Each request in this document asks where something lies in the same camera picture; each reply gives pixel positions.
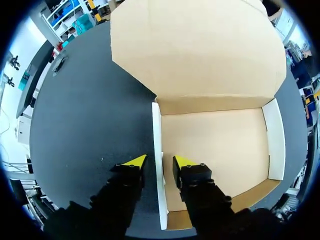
wire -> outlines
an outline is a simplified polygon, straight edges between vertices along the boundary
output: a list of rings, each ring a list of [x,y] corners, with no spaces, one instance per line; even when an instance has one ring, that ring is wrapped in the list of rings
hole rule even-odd
[[[75,3],[74,3],[74,0],[70,0],[71,3],[72,3],[72,6],[73,6],[73,15],[74,15],[74,26],[75,26],[75,33],[79,36],[78,34],[78,26],[77,26],[77,17],[76,17],[76,9],[75,9]]]
[[[5,132],[7,132],[7,131],[10,129],[10,126],[11,126],[11,125],[10,125],[10,118],[8,117],[8,115],[6,114],[6,112],[3,110],[2,107],[0,107],[0,110],[2,110],[2,112],[3,112],[4,115],[6,116],[6,119],[7,119],[8,124],[9,124],[6,130],[4,130],[3,132],[0,132],[0,138],[1,138],[2,134],[4,134]]]

black tabletop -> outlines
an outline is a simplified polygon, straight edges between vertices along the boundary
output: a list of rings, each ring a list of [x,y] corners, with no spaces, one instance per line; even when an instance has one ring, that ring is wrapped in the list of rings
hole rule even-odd
[[[30,105],[33,94],[37,87],[37,83],[39,78],[44,71],[46,65],[48,64],[52,53],[54,51],[54,47],[49,41],[45,41],[45,43],[41,46],[39,51],[33,57],[30,65],[27,68],[27,72],[30,77],[22,91],[18,108],[16,110],[16,118],[20,117],[21,114],[26,110],[26,108]]]
[[[145,187],[126,234],[140,238],[195,235],[194,229],[160,229],[152,122],[155,95],[112,62],[110,45],[107,22],[66,46],[68,59],[57,76],[48,71],[31,121],[36,180],[57,206],[75,201],[89,207],[90,196],[106,183],[114,164],[148,154]],[[286,140],[285,180],[258,203],[260,207],[277,202],[307,152],[306,119],[294,79],[288,77],[276,97]]]

white panel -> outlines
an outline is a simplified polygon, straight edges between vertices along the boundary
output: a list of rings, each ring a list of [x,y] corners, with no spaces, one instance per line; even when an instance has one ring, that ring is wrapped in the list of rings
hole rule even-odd
[[[158,192],[159,216],[161,230],[167,229],[168,223],[168,209],[165,192],[165,182],[163,175],[162,163],[162,144],[161,144],[161,113],[159,105],[152,103],[152,122],[153,122],[153,143],[154,143],[154,157],[156,170],[156,185]]]
[[[268,138],[269,174],[268,178],[283,180],[286,165],[286,142],[284,126],[278,102],[273,99],[262,107]]]

cardboard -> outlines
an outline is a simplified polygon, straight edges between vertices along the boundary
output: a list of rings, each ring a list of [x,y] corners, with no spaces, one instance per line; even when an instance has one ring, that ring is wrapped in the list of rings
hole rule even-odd
[[[286,57],[259,0],[126,0],[111,14],[111,51],[157,95],[161,229],[192,227],[173,181],[173,155],[206,163],[234,211],[283,179],[285,136],[273,98]]]

storage shelf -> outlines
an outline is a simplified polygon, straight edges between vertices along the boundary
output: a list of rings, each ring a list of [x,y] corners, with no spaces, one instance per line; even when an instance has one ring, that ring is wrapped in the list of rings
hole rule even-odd
[[[59,23],[61,23],[64,19],[66,19],[70,13],[73,13],[74,10],[77,10],[78,8],[81,8],[80,4],[76,6],[74,9],[71,9],[66,15],[64,15],[59,21],[57,21],[56,24],[52,26],[52,28],[55,28],[56,26],[58,26]]]
[[[64,0],[64,1],[61,1],[60,2],[60,5],[55,9],[53,10],[53,12],[46,18],[47,20],[49,20],[50,18],[52,18],[60,9],[63,5],[65,5],[66,3],[70,3],[69,0]]]
[[[106,7],[106,6],[108,6],[108,5],[109,5],[108,2],[105,3],[105,4],[102,4],[102,5],[99,6],[99,9],[101,9],[101,8],[103,8],[103,7]]]
[[[71,29],[71,28],[73,28],[74,26],[70,26],[70,27],[68,27],[65,31],[64,31],[64,33],[62,33],[62,34],[60,34],[60,37],[62,36],[62,35],[64,35],[65,33],[66,33],[66,31],[68,31],[69,29]]]

